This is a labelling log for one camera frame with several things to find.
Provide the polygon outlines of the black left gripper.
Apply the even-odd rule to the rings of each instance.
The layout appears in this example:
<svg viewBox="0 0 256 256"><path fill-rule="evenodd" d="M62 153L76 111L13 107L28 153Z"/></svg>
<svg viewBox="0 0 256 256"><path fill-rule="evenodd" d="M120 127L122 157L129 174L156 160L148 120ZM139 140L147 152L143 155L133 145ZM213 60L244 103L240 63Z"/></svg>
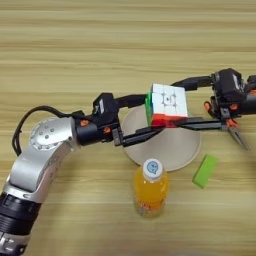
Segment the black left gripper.
<svg viewBox="0 0 256 256"><path fill-rule="evenodd" d="M120 108L133 108L145 103L145 94L132 94L116 98ZM89 115L87 118L75 120L77 142L86 146L98 142L114 141L116 146L129 147L146 142L158 135L162 128L146 127L136 130L133 134L123 135L119 128L120 122L116 115Z"/></svg>

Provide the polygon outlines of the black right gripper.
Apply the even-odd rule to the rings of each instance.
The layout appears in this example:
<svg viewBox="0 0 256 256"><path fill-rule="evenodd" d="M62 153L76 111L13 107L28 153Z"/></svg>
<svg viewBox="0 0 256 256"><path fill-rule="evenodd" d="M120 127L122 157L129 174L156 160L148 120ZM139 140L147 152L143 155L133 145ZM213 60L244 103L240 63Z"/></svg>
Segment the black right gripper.
<svg viewBox="0 0 256 256"><path fill-rule="evenodd" d="M211 97L211 116L215 119L189 117L169 121L166 126L193 131L220 130L222 123L236 127L235 118L256 114L256 75L249 76L247 82L235 74L189 77L173 83L173 86L195 91L212 84L214 95Z"/></svg>

